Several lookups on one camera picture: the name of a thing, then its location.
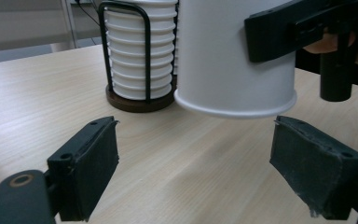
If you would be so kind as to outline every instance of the light wood surface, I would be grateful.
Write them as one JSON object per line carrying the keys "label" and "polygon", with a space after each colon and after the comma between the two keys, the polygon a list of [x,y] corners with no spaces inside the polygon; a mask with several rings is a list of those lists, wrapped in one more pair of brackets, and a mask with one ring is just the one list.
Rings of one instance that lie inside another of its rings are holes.
{"label": "light wood surface", "polygon": [[[355,223],[355,212],[349,221],[310,217],[269,164],[274,118],[217,119],[175,103],[132,114],[107,103],[105,86],[101,46],[0,63],[0,182],[46,171],[86,123],[115,116],[120,164],[89,223]],[[358,87],[349,101],[327,103],[319,76],[296,70],[296,90],[285,116],[358,150]]]}

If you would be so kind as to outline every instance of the white paper cup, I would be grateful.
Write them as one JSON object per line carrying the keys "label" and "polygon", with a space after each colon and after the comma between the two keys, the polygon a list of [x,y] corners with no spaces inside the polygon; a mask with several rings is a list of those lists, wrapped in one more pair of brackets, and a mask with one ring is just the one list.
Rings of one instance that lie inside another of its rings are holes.
{"label": "white paper cup", "polygon": [[[145,41],[144,30],[126,30],[123,27],[115,26],[110,23],[107,23],[106,27],[108,28],[108,34],[113,38],[129,41]],[[150,34],[151,41],[160,41],[171,38],[174,28],[175,26],[169,27],[168,29],[152,30]]]}
{"label": "white paper cup", "polygon": [[[109,46],[116,50],[132,54],[145,55],[145,41],[130,41],[126,39],[115,38],[111,35],[107,35],[107,38],[109,41]],[[173,46],[172,41],[174,39],[175,35],[170,34],[170,36],[166,39],[151,41],[151,54],[156,54],[171,49]]]}
{"label": "white paper cup", "polygon": [[[122,86],[129,86],[129,87],[136,87],[136,88],[145,88],[145,81],[144,77],[128,77],[123,74],[120,74],[113,70],[113,82],[117,83]],[[151,89],[158,89],[162,88],[172,81],[172,76],[170,73],[164,74],[160,77],[151,77],[150,78],[150,88]]]}
{"label": "white paper cup", "polygon": [[208,115],[253,119],[296,102],[295,54],[266,63],[248,59],[244,19],[289,0],[183,1],[176,102]]}
{"label": "white paper cup", "polygon": [[[171,84],[166,85],[162,88],[152,89],[150,91],[150,98],[157,99],[157,98],[163,97],[163,96],[167,95],[168,93],[170,93],[171,89],[172,89]],[[117,95],[119,95],[123,98],[129,99],[129,100],[145,100],[146,99],[145,88],[133,88],[133,87],[128,87],[128,86],[124,86],[124,85],[115,83],[113,86],[113,91]]]}
{"label": "white paper cup", "polygon": [[158,16],[158,15],[167,15],[173,14],[176,12],[176,3],[177,1],[131,1],[127,0],[126,2],[134,3],[135,5],[141,7],[147,15]]}
{"label": "white paper cup", "polygon": [[[135,77],[135,78],[145,78],[145,69],[143,67],[129,67],[123,65],[121,63],[113,63],[111,62],[111,66],[113,70],[122,74],[126,77]],[[150,69],[150,76],[153,77],[161,77],[165,74],[169,74],[172,71],[171,63],[166,63],[161,66],[152,66]]]}
{"label": "white paper cup", "polygon": [[[113,52],[111,53],[110,58],[112,59],[112,61],[116,61],[116,62],[121,62],[121,63],[125,63],[128,64],[129,66],[145,66],[145,57],[137,57],[137,56],[129,56],[129,55],[124,55],[124,54],[120,54],[117,52]],[[168,53],[165,55],[161,55],[161,56],[151,56],[150,57],[150,64],[151,65],[158,65],[158,64],[165,64],[167,61],[173,59],[173,55],[172,53]]]}
{"label": "white paper cup", "polygon": [[[141,16],[125,14],[120,12],[113,11],[105,11],[106,13],[106,22],[109,24],[119,26],[119,27],[127,27],[131,29],[144,30],[145,29],[145,21]],[[149,16],[150,20],[150,29],[167,29],[175,25],[173,18],[176,16],[174,14],[162,15],[158,17]]]}

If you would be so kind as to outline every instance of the white bowl stack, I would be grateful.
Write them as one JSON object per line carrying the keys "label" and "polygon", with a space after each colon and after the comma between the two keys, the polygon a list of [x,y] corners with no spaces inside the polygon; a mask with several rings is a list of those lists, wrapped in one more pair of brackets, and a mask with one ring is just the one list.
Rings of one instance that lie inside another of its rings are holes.
{"label": "white bowl stack", "polygon": [[[151,29],[150,98],[172,89],[171,71],[177,0],[127,0],[148,15]],[[105,11],[113,91],[129,100],[145,100],[145,22],[129,11]]]}

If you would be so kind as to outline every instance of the black cylinder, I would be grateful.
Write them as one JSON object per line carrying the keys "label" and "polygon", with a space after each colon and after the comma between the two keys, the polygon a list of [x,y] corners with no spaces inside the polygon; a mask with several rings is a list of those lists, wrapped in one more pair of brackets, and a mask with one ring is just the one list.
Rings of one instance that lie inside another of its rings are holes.
{"label": "black cylinder", "polygon": [[321,55],[321,97],[325,101],[341,102],[351,98],[355,49],[353,45]]}

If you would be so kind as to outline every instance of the black wire rack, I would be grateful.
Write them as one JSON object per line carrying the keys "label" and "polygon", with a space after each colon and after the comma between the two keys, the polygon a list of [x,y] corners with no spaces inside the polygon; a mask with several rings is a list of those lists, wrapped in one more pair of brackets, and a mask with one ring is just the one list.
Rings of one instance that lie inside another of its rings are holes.
{"label": "black wire rack", "polygon": [[[135,101],[125,99],[123,97],[118,96],[115,94],[113,90],[113,79],[112,79],[112,67],[110,64],[109,58],[109,46],[108,41],[106,38],[107,29],[105,26],[105,17],[104,12],[106,10],[120,10],[120,13],[136,13],[140,15],[145,23],[145,100],[144,101]],[[173,50],[173,60],[172,60],[172,89],[170,93],[167,95],[160,97],[158,99],[151,99],[151,26],[150,26],[150,19],[147,13],[139,6],[123,1],[103,1],[99,5],[98,8],[98,16],[100,22],[100,31],[101,31],[101,38],[103,44],[103,57],[105,63],[105,70],[107,76],[107,87],[106,87],[106,97],[108,102],[121,110],[128,111],[128,112],[135,112],[135,113],[145,113],[145,112],[153,112],[160,110],[168,105],[170,105],[173,101],[173,93],[176,90],[176,76],[173,75],[173,68],[174,68],[174,58],[175,58],[175,49]],[[176,23],[173,33],[176,35],[177,30],[177,15],[174,18],[174,22]],[[176,38],[173,40],[173,44],[176,45]]]}

